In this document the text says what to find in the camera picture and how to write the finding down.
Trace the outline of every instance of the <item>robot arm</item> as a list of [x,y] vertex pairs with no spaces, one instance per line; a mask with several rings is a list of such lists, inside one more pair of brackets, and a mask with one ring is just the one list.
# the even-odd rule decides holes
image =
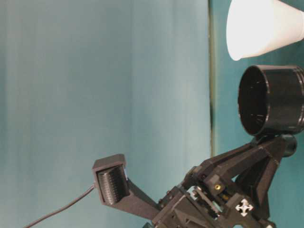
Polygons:
[[268,221],[267,192],[282,157],[295,152],[296,140],[291,135],[264,140],[193,167],[158,204],[126,177],[123,155],[97,160],[93,170],[101,202],[158,228],[275,228]]
[[193,167],[158,203],[126,176],[123,155],[97,160],[93,174],[101,202],[149,219],[155,228],[275,228],[267,193],[281,159],[296,150],[292,135],[304,129],[304,71],[249,67],[238,108],[253,141]]

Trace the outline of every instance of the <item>white arrow symbol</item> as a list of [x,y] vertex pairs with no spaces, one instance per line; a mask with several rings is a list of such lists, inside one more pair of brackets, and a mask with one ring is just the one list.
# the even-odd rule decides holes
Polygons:
[[249,204],[248,201],[247,201],[246,199],[243,199],[243,200],[241,201],[241,203],[242,203],[242,206],[237,205],[237,206],[236,206],[236,210],[237,210],[237,211],[242,211],[242,212],[241,212],[241,215],[242,215],[243,217],[245,217],[245,216],[248,214],[247,211],[251,211],[251,210],[253,209],[253,206],[252,206],[251,204]]

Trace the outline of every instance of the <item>blue fabric backdrop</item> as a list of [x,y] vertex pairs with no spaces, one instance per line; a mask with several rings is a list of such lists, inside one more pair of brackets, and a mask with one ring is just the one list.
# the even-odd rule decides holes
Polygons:
[[[155,200],[210,155],[206,0],[0,1],[0,227],[22,227],[125,153]],[[38,227],[142,227],[96,191]]]

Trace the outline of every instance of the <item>black cable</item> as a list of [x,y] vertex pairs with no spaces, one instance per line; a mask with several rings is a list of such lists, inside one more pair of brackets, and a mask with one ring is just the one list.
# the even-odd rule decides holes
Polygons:
[[38,220],[28,224],[27,226],[25,226],[24,228],[30,228],[34,225],[36,225],[37,223],[55,215],[55,214],[58,214],[66,209],[68,209],[69,207],[73,206],[75,203],[77,203],[78,201],[80,201],[83,197],[87,196],[93,189],[95,188],[95,185],[93,184],[87,191],[85,191],[81,196],[79,196],[78,198],[76,198],[75,200],[73,200],[72,202],[70,202],[69,204],[67,204],[66,206],[62,207],[62,208],[59,208],[58,210],[55,210],[41,218],[39,218]]

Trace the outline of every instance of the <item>brass screw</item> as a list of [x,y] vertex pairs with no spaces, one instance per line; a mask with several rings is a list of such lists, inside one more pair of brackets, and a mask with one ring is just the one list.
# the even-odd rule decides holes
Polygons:
[[217,184],[214,186],[214,188],[215,188],[215,190],[219,191],[222,187],[219,184]]

